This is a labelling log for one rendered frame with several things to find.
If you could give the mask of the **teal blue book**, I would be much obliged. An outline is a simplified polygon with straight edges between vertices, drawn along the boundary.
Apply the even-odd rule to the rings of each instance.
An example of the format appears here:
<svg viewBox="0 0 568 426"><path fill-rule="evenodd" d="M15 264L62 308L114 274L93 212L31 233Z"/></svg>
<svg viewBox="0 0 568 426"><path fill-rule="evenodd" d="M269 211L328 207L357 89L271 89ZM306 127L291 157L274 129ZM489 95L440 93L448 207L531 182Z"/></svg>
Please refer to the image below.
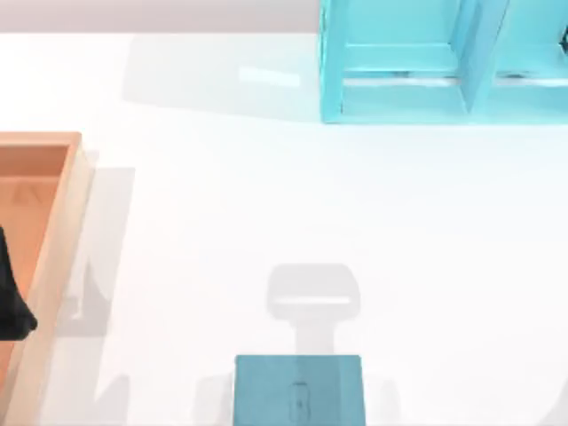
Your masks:
<svg viewBox="0 0 568 426"><path fill-rule="evenodd" d="M233 426L366 426L358 355L239 355Z"/></svg>

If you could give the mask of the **shallow salmon-coloured box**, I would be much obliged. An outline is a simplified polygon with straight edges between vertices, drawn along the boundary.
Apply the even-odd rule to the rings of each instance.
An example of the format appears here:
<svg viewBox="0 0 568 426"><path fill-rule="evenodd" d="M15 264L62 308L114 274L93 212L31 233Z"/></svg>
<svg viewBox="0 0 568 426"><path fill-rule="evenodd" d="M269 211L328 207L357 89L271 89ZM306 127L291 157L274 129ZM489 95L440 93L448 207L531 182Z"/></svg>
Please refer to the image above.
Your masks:
<svg viewBox="0 0 568 426"><path fill-rule="evenodd" d="M72 131L0 131L0 226L38 327L0 342L0 426L35 426L93 168Z"/></svg>

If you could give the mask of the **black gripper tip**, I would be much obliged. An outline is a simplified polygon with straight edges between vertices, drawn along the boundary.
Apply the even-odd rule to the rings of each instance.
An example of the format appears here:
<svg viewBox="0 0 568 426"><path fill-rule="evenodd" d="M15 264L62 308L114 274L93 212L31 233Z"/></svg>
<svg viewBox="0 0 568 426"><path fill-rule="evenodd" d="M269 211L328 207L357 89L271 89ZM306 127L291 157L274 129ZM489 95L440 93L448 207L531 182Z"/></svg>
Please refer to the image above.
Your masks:
<svg viewBox="0 0 568 426"><path fill-rule="evenodd" d="M37 326L36 316L18 289L4 228L0 226L0 341L23 341Z"/></svg>

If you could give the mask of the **light blue rack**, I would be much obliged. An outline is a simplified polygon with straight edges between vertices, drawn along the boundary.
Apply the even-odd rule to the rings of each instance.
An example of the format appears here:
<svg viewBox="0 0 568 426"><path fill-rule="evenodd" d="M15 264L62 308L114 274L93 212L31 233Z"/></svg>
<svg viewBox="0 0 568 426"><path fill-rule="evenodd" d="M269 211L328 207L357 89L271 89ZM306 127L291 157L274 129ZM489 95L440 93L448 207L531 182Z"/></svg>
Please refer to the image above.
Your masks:
<svg viewBox="0 0 568 426"><path fill-rule="evenodd" d="M320 0L326 123L568 125L568 0Z"/></svg>

